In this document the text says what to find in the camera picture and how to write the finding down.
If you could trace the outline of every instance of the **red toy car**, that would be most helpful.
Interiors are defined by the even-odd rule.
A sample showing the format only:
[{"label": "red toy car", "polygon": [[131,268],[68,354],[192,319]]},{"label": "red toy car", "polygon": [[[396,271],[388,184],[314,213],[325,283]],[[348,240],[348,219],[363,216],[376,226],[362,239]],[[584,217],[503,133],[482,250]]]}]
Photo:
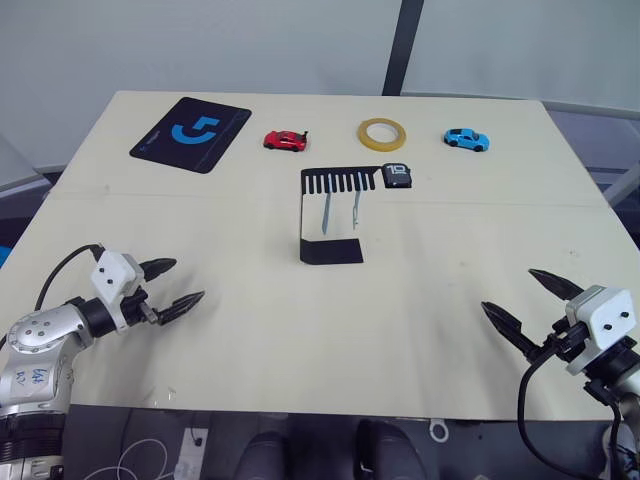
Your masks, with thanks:
[{"label": "red toy car", "polygon": [[293,150],[294,152],[298,152],[304,150],[307,146],[307,133],[304,132],[302,135],[296,132],[269,132],[264,137],[263,145],[265,148],[280,148],[282,150]]}]

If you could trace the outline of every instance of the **blue toy car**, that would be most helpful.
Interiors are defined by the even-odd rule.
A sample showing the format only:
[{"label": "blue toy car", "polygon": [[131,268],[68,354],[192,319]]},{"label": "blue toy car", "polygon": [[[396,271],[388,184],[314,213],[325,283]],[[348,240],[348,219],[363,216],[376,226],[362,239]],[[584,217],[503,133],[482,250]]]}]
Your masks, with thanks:
[{"label": "blue toy car", "polygon": [[475,152],[489,150],[489,137],[470,128],[452,128],[444,134],[444,143],[452,147],[463,147]]}]

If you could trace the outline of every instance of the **power strip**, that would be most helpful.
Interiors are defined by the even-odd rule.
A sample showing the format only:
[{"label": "power strip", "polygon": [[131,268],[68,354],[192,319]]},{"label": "power strip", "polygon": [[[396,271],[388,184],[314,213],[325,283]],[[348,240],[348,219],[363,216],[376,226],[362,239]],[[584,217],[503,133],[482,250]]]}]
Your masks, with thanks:
[{"label": "power strip", "polygon": [[[204,450],[207,446],[207,436],[209,430],[206,428],[185,428],[182,436],[182,446],[180,456],[176,464],[173,478],[175,480],[200,480],[202,473],[202,461],[204,460]],[[202,439],[200,446],[196,445],[193,438]]]}]

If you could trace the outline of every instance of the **tape roll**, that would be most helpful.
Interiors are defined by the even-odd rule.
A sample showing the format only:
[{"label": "tape roll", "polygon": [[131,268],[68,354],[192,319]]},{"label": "tape roll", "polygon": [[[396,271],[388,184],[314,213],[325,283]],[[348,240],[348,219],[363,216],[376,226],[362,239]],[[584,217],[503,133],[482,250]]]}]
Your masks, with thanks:
[{"label": "tape roll", "polygon": [[[382,123],[383,125],[388,125],[393,128],[396,131],[396,138],[391,142],[378,142],[371,138],[367,133],[367,129],[376,123]],[[358,138],[365,147],[369,147],[372,150],[377,150],[378,152],[391,152],[404,145],[404,141],[407,139],[407,134],[405,133],[404,128],[402,128],[402,125],[398,122],[394,122],[388,118],[371,118],[362,122],[358,127]]]}]

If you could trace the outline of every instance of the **black mouse pad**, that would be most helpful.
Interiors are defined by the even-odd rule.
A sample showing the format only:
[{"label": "black mouse pad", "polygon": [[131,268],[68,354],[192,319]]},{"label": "black mouse pad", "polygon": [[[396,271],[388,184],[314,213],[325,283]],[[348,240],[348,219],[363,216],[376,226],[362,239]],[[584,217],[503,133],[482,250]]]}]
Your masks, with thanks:
[{"label": "black mouse pad", "polygon": [[129,154],[209,173],[250,116],[245,108],[183,97]]}]

